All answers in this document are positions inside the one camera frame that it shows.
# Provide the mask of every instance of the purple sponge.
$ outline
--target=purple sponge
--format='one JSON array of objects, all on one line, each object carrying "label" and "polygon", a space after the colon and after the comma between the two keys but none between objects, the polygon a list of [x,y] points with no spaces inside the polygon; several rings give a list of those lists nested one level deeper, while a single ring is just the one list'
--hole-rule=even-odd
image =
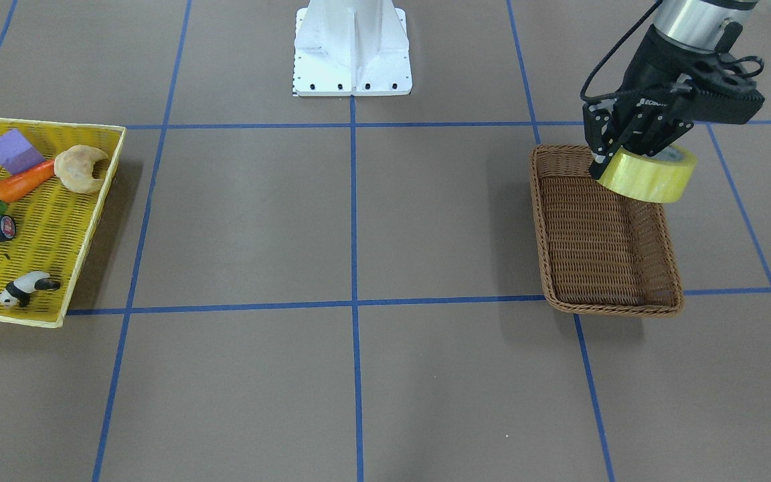
[{"label": "purple sponge", "polygon": [[19,129],[10,129],[0,135],[0,165],[12,176],[44,161],[46,161],[44,155],[34,149],[34,146],[19,133]]}]

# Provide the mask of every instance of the panda figurine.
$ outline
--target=panda figurine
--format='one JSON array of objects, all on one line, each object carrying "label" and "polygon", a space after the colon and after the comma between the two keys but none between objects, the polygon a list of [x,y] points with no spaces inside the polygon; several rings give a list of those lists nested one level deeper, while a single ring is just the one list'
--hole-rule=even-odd
[{"label": "panda figurine", "polygon": [[54,291],[62,287],[58,281],[52,280],[48,272],[28,272],[11,281],[0,293],[0,303],[5,308],[18,306],[24,308],[31,301],[30,294],[38,290]]}]

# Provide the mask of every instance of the clear packing tape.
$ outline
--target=clear packing tape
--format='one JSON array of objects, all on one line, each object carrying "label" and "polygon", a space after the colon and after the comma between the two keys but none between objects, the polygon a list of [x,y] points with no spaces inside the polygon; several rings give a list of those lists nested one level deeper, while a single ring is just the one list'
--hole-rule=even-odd
[{"label": "clear packing tape", "polygon": [[644,202],[675,202],[683,195],[697,158],[688,150],[669,146],[654,157],[619,149],[597,180],[606,188]]}]

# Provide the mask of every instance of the white pedestal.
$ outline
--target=white pedestal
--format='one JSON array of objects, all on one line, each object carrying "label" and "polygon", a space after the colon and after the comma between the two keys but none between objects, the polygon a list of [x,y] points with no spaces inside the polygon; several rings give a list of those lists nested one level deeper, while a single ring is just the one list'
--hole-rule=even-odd
[{"label": "white pedestal", "polygon": [[294,95],[412,90],[406,13],[392,0],[311,0],[296,13],[294,47]]}]

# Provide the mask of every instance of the woven basket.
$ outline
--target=woven basket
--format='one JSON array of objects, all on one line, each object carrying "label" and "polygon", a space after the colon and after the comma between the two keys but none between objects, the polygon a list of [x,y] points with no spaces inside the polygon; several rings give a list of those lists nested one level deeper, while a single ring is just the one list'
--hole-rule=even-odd
[{"label": "woven basket", "polygon": [[531,194],[543,293],[560,311],[672,317],[683,287],[661,204],[596,183],[591,152],[540,145]]},{"label": "woven basket", "polygon": [[[6,309],[0,305],[0,321],[60,327],[103,211],[126,129],[0,118],[0,135],[13,128],[19,129],[46,159],[76,144],[98,147],[110,157],[94,166],[94,176],[104,180],[98,193],[70,192],[57,177],[52,177],[10,204],[6,213],[16,221],[16,238],[0,243],[0,292],[9,281],[35,270],[48,272],[62,287],[55,292],[33,294],[25,308]],[[0,179],[8,176],[8,171],[0,167]]]}]

